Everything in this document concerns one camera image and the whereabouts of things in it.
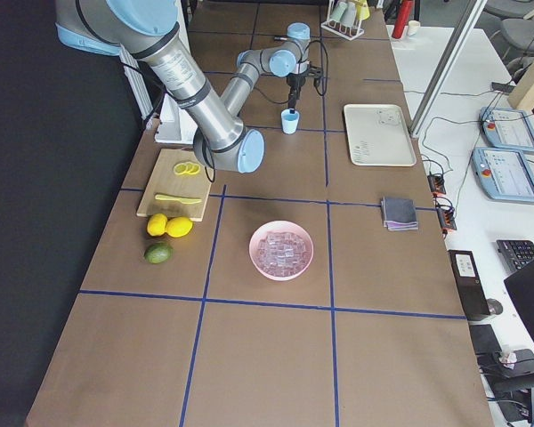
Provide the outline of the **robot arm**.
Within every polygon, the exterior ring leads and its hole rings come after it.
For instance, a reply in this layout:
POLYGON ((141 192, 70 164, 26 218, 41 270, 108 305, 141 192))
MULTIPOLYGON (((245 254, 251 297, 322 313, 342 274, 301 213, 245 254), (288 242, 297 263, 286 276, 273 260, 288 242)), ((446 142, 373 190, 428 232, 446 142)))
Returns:
POLYGON ((282 46, 241 53, 237 72, 218 94, 179 36, 173 1, 58 1, 55 7, 58 38, 66 46, 108 56, 127 50, 152 68, 195 121, 199 162, 216 170, 252 173, 263 161, 262 134, 239 118, 260 75, 292 79, 310 66, 311 30, 295 22, 282 46))

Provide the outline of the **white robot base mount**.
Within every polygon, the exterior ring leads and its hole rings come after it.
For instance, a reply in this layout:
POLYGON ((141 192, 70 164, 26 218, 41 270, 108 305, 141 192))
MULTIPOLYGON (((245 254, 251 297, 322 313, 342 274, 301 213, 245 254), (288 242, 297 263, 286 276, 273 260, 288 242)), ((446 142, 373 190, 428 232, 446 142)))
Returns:
POLYGON ((158 129, 155 141, 158 143, 181 144, 191 146, 197 130, 195 121, 168 94, 165 95, 159 113, 158 129))

